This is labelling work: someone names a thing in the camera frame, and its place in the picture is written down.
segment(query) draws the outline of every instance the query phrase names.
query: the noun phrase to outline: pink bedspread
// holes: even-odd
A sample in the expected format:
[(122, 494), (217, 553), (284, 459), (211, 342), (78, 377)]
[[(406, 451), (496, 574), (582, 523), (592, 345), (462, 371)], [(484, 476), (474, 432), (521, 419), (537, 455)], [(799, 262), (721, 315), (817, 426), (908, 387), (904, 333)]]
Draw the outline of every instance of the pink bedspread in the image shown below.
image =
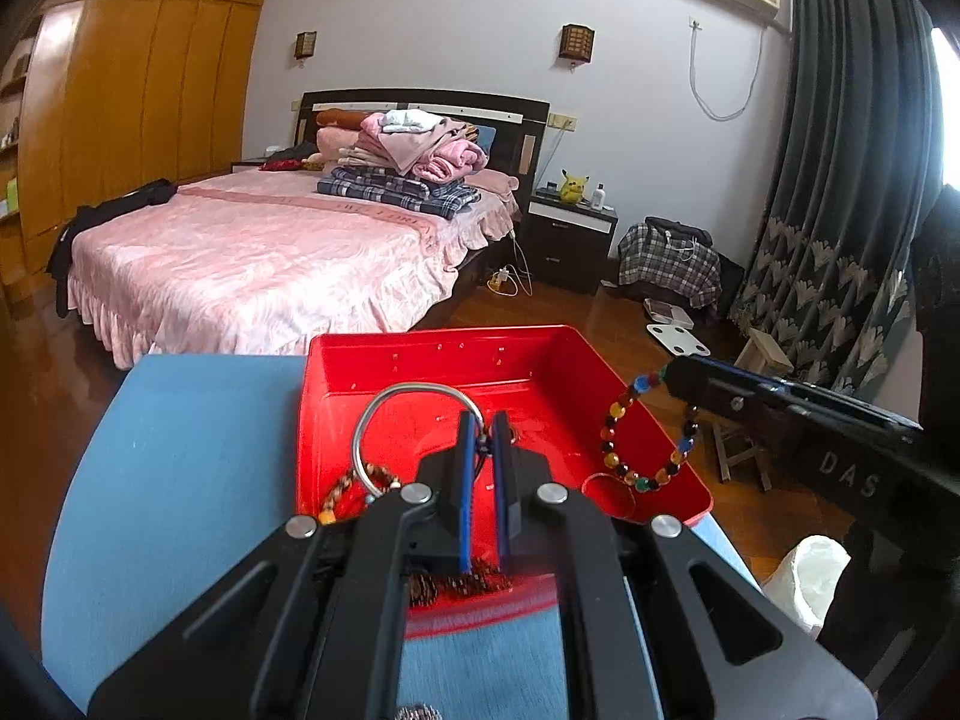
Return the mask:
[(446, 221), (316, 186), (247, 170), (83, 232), (70, 307), (120, 368), (150, 352), (305, 354), (321, 333), (409, 330), (517, 210), (482, 191)]

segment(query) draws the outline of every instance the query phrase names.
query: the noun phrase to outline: metal bolt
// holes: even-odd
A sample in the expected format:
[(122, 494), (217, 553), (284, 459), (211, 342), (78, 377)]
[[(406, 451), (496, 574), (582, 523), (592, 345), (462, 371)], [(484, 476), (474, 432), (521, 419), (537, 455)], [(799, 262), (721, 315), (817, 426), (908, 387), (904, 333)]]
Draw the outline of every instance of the metal bolt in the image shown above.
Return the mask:
[(536, 488), (536, 497), (544, 503), (557, 504), (563, 503), (568, 497), (568, 493), (563, 485), (558, 485), (556, 482), (546, 482)]
[(295, 514), (287, 520), (283, 530), (290, 538), (310, 538), (317, 533), (317, 520), (309, 514)]
[(683, 525), (677, 517), (671, 517), (669, 514), (658, 514), (650, 520), (650, 528), (662, 538), (676, 538), (680, 536)]
[(411, 482), (409, 485), (404, 485), (400, 490), (400, 497), (411, 504), (426, 503), (430, 500), (431, 495), (433, 495), (433, 490), (419, 482)]

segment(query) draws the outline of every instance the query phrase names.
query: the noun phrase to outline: electrical outlet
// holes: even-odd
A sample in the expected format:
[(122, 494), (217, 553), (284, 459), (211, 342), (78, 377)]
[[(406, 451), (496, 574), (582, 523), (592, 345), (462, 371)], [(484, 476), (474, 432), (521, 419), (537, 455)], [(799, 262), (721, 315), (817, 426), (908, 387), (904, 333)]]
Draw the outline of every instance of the electrical outlet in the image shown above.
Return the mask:
[(577, 128), (577, 117), (563, 113), (552, 113), (546, 118), (546, 125), (554, 129), (565, 129), (573, 132)]

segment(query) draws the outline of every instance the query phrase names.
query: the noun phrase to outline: bed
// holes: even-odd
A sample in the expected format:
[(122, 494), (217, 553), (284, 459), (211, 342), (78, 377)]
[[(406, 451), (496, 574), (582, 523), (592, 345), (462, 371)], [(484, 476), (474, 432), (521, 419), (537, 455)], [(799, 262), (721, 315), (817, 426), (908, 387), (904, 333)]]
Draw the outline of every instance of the bed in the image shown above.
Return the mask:
[[(315, 92), (298, 142), (316, 138), (317, 111), (334, 105), (410, 105), (496, 127), (488, 167), (515, 175), (521, 199), (549, 110), (474, 93)], [(305, 354), (321, 333), (437, 326), (502, 256), (490, 243), (502, 247), (518, 211), (508, 191), (481, 190), (447, 221), (316, 185), (315, 172), (247, 170), (80, 233), (69, 307), (120, 368), (148, 353)]]

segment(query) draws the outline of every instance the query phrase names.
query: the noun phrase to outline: green book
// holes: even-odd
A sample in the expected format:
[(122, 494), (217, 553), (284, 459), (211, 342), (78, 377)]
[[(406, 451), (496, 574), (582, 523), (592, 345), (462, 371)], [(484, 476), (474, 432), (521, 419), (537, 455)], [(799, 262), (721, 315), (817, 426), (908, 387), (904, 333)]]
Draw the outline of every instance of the green book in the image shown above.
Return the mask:
[(7, 210), (8, 213), (13, 213), (20, 207), (20, 200), (16, 194), (16, 179), (11, 178), (7, 182)]

